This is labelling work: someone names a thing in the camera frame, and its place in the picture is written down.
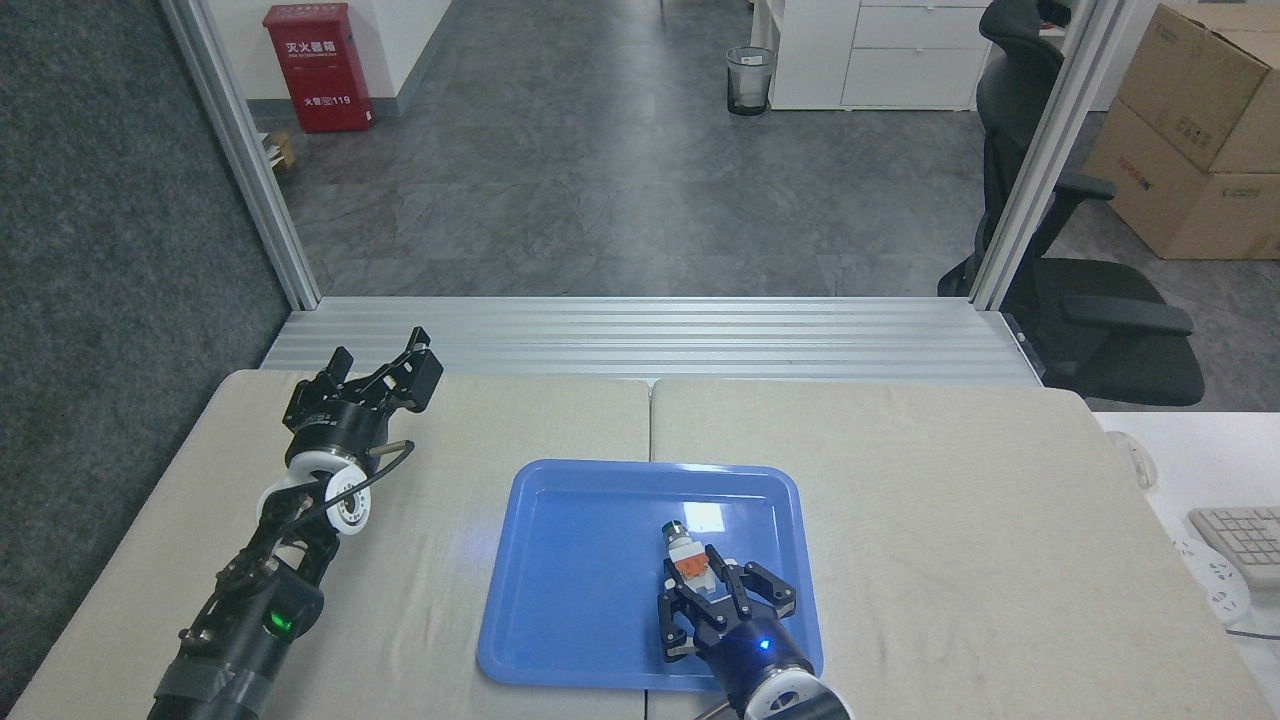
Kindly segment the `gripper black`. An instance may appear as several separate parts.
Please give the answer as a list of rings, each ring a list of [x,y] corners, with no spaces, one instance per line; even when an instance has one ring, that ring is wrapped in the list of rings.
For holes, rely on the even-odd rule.
[[[748,702],[776,670],[800,667],[813,675],[813,664],[778,620],[795,614],[795,588],[759,562],[726,560],[713,544],[705,552],[717,580],[712,600],[675,579],[658,594],[663,661],[696,653],[698,635],[698,656],[732,703]],[[765,606],[774,618],[765,616]]]
[[[311,379],[294,387],[283,421],[293,433],[285,464],[302,452],[339,454],[357,464],[378,464],[371,448],[383,446],[393,411],[422,413],[443,375],[443,365],[430,350],[430,336],[417,325],[404,351],[372,374],[346,382],[353,356],[335,348],[329,363]]]

